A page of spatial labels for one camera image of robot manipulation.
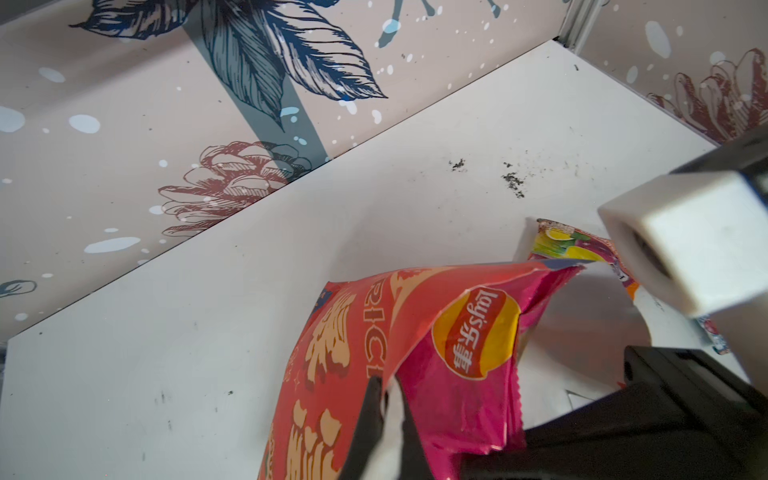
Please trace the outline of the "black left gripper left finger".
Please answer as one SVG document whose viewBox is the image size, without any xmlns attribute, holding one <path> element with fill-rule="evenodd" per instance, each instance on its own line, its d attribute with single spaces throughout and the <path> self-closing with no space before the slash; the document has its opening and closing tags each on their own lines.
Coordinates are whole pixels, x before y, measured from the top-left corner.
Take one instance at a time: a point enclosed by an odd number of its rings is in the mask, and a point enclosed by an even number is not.
<svg viewBox="0 0 768 480">
<path fill-rule="evenodd" d="M 338 479 L 361 479 L 369 457 L 382 437 L 384 420 L 380 409 L 382 378 L 369 379 L 353 439 Z"/>
</svg>

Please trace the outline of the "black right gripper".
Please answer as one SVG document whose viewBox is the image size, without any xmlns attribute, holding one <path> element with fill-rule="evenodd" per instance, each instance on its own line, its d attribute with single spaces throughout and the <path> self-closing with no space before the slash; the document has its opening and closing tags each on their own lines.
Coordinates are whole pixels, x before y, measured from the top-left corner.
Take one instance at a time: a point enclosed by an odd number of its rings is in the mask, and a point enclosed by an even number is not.
<svg viewBox="0 0 768 480">
<path fill-rule="evenodd" d="M 628 346 L 625 387 L 526 431 L 463 479 L 764 479 L 767 399 L 700 350 Z"/>
</svg>

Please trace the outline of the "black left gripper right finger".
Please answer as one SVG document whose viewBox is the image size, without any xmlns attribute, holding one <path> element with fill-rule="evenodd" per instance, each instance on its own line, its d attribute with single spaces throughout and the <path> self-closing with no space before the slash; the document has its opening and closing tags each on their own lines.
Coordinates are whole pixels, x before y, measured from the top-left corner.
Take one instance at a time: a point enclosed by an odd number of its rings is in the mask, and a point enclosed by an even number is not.
<svg viewBox="0 0 768 480">
<path fill-rule="evenodd" d="M 433 480 L 434 476 L 428 464 L 413 415 L 408 406 L 404 387 L 397 381 L 398 412 L 402 419 L 398 420 L 400 446 L 400 467 L 397 478 L 402 480 Z"/>
</svg>

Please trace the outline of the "teal Fox's candy bag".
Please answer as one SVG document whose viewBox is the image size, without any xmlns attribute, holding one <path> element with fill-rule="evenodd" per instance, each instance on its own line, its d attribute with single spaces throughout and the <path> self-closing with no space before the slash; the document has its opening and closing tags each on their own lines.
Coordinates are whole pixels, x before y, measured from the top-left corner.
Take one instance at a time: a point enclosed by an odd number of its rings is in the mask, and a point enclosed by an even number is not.
<svg viewBox="0 0 768 480">
<path fill-rule="evenodd" d="M 712 349 L 717 355 L 727 355 L 731 352 L 725 337 L 719 332 L 715 323 L 709 316 L 696 318 L 696 323 L 706 333 L 711 343 Z"/>
</svg>

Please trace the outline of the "pink Lay's chips bag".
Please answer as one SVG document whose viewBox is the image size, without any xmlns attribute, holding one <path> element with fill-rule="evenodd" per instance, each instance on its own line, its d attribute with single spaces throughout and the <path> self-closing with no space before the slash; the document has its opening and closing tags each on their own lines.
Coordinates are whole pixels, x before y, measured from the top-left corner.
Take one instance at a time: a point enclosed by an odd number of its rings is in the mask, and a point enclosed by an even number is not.
<svg viewBox="0 0 768 480">
<path fill-rule="evenodd" d="M 434 479 L 526 445 L 518 359 L 569 260 L 408 268 L 328 283 L 288 359 L 259 475 L 338 479 L 369 379 L 382 436 L 400 438 L 404 387 Z"/>
</svg>

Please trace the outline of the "orange Fox's candy bag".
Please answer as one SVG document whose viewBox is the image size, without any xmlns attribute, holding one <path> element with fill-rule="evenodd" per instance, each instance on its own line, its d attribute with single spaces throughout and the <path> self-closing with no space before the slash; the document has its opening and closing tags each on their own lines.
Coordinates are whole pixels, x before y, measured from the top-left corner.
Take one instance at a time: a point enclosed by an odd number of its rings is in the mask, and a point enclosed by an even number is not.
<svg viewBox="0 0 768 480">
<path fill-rule="evenodd" d="M 639 283 L 619 258 L 614 244 L 579 228 L 539 218 L 528 260 L 571 259 L 600 262 L 611 266 L 630 299 L 635 301 Z"/>
</svg>

